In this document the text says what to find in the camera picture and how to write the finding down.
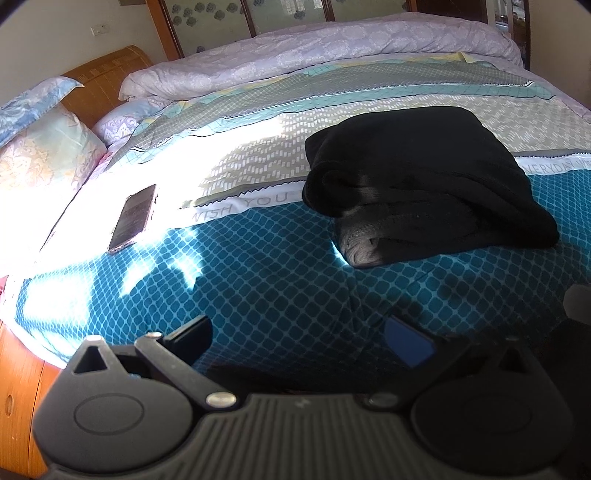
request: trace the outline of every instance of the wall switch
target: wall switch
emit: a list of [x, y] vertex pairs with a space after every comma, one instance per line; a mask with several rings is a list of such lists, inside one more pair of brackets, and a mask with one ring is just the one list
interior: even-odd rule
[[95, 25], [94, 27], [90, 28], [92, 35], [95, 37], [97, 35], [102, 35], [104, 33], [108, 33], [111, 28], [106, 23], [101, 23], [99, 25]]

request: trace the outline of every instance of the smartphone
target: smartphone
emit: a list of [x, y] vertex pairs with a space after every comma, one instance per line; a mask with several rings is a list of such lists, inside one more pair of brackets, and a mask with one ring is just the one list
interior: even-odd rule
[[152, 217], [156, 197], [154, 184], [127, 198], [107, 249], [109, 254], [115, 255], [125, 247], [133, 245], [137, 237], [146, 230], [148, 221]]

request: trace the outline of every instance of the wooden headboard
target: wooden headboard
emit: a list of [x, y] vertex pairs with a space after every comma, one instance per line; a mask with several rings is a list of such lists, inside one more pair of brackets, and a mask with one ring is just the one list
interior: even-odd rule
[[74, 89], [61, 102], [89, 128], [116, 106], [121, 83], [132, 72], [152, 66], [148, 56], [130, 45], [80, 65], [64, 74], [78, 80], [84, 88]]

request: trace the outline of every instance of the metal screw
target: metal screw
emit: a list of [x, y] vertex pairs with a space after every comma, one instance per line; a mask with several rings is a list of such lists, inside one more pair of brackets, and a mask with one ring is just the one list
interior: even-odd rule
[[376, 408], [393, 408], [398, 403], [398, 396], [389, 392], [375, 393], [368, 398], [368, 404]]
[[213, 408], [229, 408], [237, 401], [236, 395], [230, 392], [210, 393], [205, 399], [205, 403]]

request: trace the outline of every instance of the bed sheet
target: bed sheet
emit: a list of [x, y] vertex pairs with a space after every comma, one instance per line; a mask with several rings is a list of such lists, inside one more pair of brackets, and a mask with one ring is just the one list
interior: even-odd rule
[[[421, 62], [431, 73], [440, 68]], [[169, 125], [159, 131], [147, 122], [134, 134], [118, 167], [82, 189], [43, 254], [10, 279], [0, 314], [29, 348], [63, 365], [85, 335], [129, 343], [205, 312], [215, 339], [197, 368], [248, 367], [310, 390], [366, 390], [403, 368], [383, 340], [389, 314], [433, 333], [513, 334], [537, 343], [564, 317], [566, 288], [589, 280], [591, 158], [584, 150], [591, 149], [591, 128], [550, 89], [491, 74], [496, 80], [488, 85], [470, 83], [469, 75], [444, 84], [426, 82], [423, 72], [405, 85], [371, 76], [373, 86], [254, 111], [233, 105], [237, 113], [228, 107], [214, 120], [195, 114], [221, 94], [197, 107], [174, 106], [167, 117], [186, 127], [168, 135]], [[320, 85], [310, 81], [309, 89]], [[560, 244], [348, 267], [329, 220], [298, 201], [307, 172], [303, 142], [357, 113], [417, 105], [464, 106], [524, 155], [534, 196], [558, 221]], [[142, 242], [104, 254], [125, 197], [155, 179], [165, 213]], [[93, 209], [104, 192], [108, 198]]]

